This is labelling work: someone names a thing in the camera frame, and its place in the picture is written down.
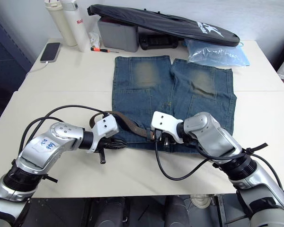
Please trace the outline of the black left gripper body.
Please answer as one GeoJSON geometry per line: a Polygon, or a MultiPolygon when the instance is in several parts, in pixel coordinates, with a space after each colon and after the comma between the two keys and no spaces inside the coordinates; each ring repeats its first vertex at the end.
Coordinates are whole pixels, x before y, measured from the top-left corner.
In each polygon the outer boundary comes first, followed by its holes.
{"type": "Polygon", "coordinates": [[[100,164],[106,163],[104,149],[115,149],[115,139],[114,138],[102,138],[98,143],[97,151],[99,153],[100,164]]]}

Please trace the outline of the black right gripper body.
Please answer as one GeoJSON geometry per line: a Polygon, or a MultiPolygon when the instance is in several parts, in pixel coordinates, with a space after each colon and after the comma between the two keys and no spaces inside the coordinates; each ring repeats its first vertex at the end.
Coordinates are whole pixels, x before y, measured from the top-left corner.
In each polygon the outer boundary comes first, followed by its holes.
{"type": "Polygon", "coordinates": [[[177,133],[168,133],[169,137],[171,137],[173,143],[180,144],[180,137],[177,133]]]}

